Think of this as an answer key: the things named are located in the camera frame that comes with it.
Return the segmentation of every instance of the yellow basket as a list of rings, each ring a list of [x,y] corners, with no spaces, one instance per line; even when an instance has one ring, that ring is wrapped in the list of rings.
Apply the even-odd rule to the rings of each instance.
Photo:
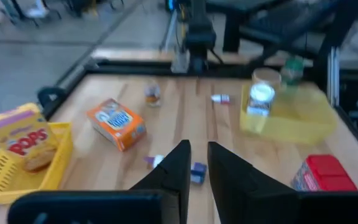
[[[48,169],[30,174],[18,167],[0,149],[0,204],[12,203],[22,195],[38,190],[58,189],[73,151],[70,123],[50,123],[60,144]]]
[[[240,127],[274,140],[316,144],[336,127],[325,94],[313,86],[288,86],[276,92],[269,116],[247,114],[251,82],[242,86]]]

